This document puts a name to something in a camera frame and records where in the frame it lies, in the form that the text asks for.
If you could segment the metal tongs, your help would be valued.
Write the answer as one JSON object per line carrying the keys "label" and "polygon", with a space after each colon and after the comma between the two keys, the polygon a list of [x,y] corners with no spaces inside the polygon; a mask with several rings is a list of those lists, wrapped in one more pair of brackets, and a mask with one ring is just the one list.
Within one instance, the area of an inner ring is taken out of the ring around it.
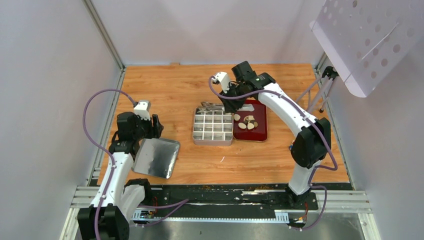
{"label": "metal tongs", "polygon": [[255,110],[252,104],[244,104],[241,108],[238,108],[237,110],[227,111],[222,103],[210,103],[206,101],[202,101],[200,103],[200,106],[198,106],[197,108],[203,112],[221,111],[223,113],[253,112]]}

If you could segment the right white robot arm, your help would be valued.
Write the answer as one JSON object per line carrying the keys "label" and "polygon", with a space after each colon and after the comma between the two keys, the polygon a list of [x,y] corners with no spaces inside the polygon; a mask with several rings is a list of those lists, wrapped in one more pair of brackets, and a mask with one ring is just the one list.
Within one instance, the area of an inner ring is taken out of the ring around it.
{"label": "right white robot arm", "polygon": [[313,174],[331,151],[330,122],[301,108],[270,74],[257,74],[248,61],[231,70],[235,80],[231,80],[226,72],[217,72],[209,80],[209,85],[221,86],[217,96],[224,111],[236,113],[252,97],[272,110],[295,137],[290,150],[295,166],[285,201],[290,208],[298,209],[306,201],[305,193],[311,188]]}

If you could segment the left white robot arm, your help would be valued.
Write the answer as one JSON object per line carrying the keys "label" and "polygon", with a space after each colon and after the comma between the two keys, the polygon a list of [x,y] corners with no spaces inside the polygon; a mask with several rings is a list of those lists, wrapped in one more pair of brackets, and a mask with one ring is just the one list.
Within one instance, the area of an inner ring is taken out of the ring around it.
{"label": "left white robot arm", "polygon": [[127,180],[127,176],[140,149],[140,140],[160,138],[164,126],[156,114],[142,118],[130,111],[120,113],[116,122],[117,131],[106,150],[109,160],[103,181],[89,206],[81,208],[77,215],[84,240],[127,240],[134,210],[153,201],[146,178]]}

